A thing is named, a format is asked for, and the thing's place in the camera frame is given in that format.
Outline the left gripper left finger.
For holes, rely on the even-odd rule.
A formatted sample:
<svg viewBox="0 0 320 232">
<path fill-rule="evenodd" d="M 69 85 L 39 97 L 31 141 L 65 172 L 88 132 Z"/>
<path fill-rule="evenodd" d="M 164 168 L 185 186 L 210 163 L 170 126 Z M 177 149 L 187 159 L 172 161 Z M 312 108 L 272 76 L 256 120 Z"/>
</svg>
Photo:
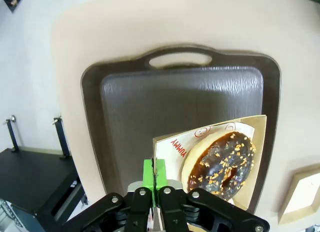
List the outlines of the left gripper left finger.
<svg viewBox="0 0 320 232">
<path fill-rule="evenodd" d="M 61 226 L 61 231 L 147 231 L 153 207 L 154 160 L 143 162 L 143 180 L 125 196 L 110 192 Z"/>
</svg>

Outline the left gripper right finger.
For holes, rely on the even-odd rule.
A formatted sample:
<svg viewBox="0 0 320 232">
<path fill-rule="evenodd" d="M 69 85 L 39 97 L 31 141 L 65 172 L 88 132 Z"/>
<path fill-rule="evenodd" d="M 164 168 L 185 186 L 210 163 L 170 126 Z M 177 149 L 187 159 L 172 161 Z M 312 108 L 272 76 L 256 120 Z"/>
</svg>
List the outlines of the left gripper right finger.
<svg viewBox="0 0 320 232">
<path fill-rule="evenodd" d="M 168 180 L 163 159 L 154 161 L 157 203 L 166 231 L 269 231 L 270 224 L 201 188 L 184 192 Z"/>
</svg>

